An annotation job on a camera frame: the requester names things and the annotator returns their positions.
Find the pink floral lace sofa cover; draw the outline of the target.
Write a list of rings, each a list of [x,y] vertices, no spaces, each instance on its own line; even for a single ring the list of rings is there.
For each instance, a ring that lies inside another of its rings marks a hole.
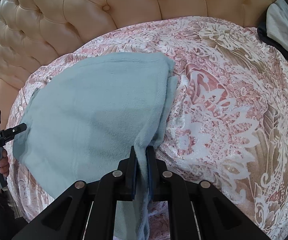
[[[128,26],[35,71],[8,126],[20,123],[35,90],[77,62],[109,53],[162,53],[177,88],[156,155],[187,181],[209,181],[269,238],[288,236],[288,62],[255,28],[209,17]],[[13,156],[8,188],[26,220],[55,199]],[[167,203],[148,205],[148,239],[169,239]]]

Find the grey garment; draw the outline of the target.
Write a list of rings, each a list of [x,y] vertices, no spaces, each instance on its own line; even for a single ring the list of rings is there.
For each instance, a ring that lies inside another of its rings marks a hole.
[[[288,4],[276,0],[267,10],[267,35],[288,52]]]

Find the tufted peach leather sofa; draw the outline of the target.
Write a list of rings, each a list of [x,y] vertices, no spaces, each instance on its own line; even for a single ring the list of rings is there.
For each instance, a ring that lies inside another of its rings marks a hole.
[[[253,27],[276,0],[0,0],[0,110],[3,118],[39,67],[113,30],[182,16]]]

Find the light blue sweater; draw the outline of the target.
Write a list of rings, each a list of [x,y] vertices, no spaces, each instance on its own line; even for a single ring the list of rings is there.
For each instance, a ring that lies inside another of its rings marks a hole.
[[[35,90],[13,156],[53,198],[77,180],[100,180],[134,150],[135,200],[117,206],[114,235],[148,239],[146,148],[166,130],[177,77],[162,53],[109,53],[81,60]]]

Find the dark navy garment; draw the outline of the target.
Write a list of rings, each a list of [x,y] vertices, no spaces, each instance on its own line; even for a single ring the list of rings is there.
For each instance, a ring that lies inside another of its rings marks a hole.
[[[273,39],[268,37],[267,29],[266,29],[266,23],[261,22],[257,28],[258,36],[260,37],[260,40],[264,43],[275,47],[283,56],[285,59],[288,60],[288,51],[286,51],[283,46],[281,46],[278,42],[274,41]]]

